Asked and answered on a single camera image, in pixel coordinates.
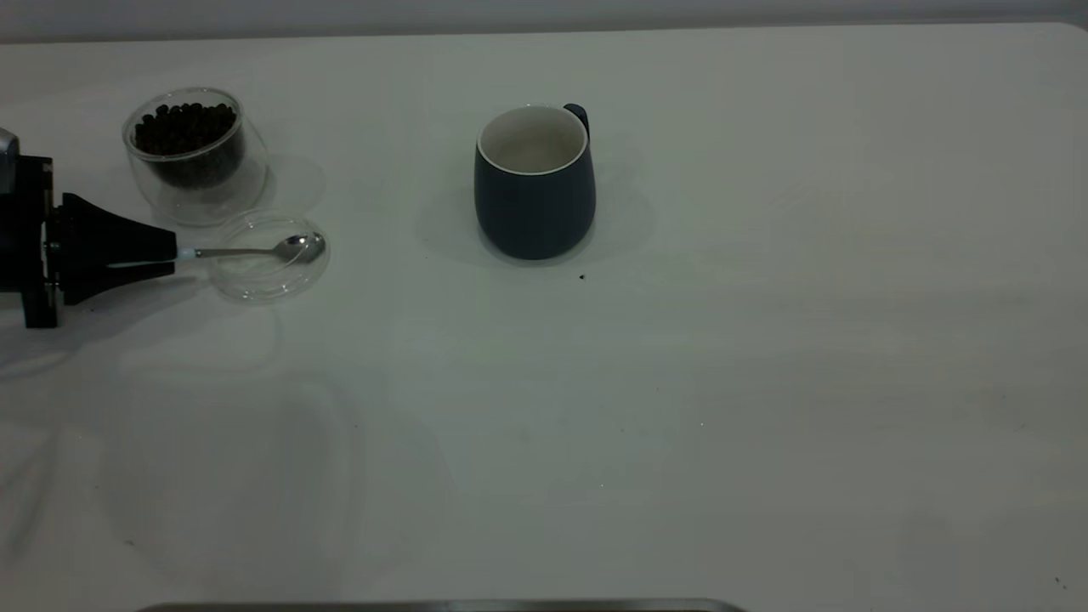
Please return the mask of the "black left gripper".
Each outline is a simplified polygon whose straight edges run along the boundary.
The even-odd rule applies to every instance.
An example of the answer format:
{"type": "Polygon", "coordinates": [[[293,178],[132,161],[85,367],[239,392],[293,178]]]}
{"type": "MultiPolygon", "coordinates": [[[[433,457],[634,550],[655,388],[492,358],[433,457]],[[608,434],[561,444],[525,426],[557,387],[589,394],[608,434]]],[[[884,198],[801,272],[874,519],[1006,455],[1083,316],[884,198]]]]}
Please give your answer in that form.
{"type": "Polygon", "coordinates": [[[65,306],[74,306],[113,289],[175,274],[176,264],[158,264],[178,255],[174,232],[107,212],[75,194],[63,194],[59,258],[71,266],[101,267],[65,272],[58,282],[49,268],[47,228],[52,213],[52,159],[8,156],[1,196],[1,293],[18,296],[28,329],[60,326],[60,289],[65,306]]]}

